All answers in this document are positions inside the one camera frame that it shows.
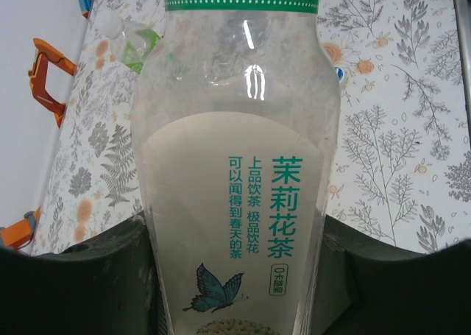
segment floral patterned cloth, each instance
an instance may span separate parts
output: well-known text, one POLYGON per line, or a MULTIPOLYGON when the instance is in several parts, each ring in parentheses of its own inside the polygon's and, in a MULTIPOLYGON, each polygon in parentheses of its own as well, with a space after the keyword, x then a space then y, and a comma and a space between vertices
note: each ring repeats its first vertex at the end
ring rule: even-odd
MULTIPOLYGON (((130 145, 136 75, 94 26, 106 7, 163 34, 163 0, 95 0, 33 255, 59 253, 141 210, 130 145)), ((327 212, 423 253, 471 236, 453 0, 321 0, 318 22, 347 73, 327 212)))

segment orange object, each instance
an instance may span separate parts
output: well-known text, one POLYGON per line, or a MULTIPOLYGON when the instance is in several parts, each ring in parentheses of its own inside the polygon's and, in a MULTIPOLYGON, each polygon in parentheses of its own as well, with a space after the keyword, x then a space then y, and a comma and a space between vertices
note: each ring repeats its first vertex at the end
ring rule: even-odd
POLYGON ((18 249, 23 244, 31 240, 35 234, 36 225, 39 221, 40 208, 35 212, 29 212, 24 215, 24 219, 16 222, 14 225, 0 230, 0 245, 2 247, 11 247, 18 249))
POLYGON ((32 64, 32 69, 28 71, 32 96, 46 109, 54 113, 57 126, 60 127, 65 113, 65 103, 59 103, 46 91, 47 68, 49 63, 53 63, 73 76, 75 64, 44 40, 33 38, 32 41, 36 46, 35 61, 32 64))

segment jasmine tea bottle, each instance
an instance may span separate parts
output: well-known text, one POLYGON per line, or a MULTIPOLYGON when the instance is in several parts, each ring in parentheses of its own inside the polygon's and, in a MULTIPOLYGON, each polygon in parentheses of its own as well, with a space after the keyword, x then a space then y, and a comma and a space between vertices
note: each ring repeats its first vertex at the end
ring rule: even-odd
POLYGON ((310 333, 339 79, 318 0, 166 0, 132 142, 166 334, 310 333))

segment white wall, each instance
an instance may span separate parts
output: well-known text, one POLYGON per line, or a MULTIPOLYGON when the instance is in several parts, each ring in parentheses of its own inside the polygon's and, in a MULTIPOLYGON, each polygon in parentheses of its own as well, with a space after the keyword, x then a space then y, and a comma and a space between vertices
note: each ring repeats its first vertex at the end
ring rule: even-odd
MULTIPOLYGON (((76 62, 86 20, 77 0, 0 0, 0 227, 42 203, 59 129, 54 116, 32 98, 28 70, 34 37, 76 62)), ((49 65, 46 88, 66 102, 72 77, 49 65)))

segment blue butterfly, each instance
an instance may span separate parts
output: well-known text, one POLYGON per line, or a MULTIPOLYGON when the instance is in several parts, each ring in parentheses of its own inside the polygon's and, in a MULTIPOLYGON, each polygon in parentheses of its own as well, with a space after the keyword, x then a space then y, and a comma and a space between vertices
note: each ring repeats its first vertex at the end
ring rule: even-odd
POLYGON ((184 308, 183 311, 189 311, 190 309, 208 311, 215 308, 211 312, 214 313, 218 309, 231 306, 238 290, 241 288, 242 275, 234 275, 222 286, 216 276, 207 271, 203 264, 199 265, 196 271, 196 284, 201 294, 191 301, 191 307, 184 308))

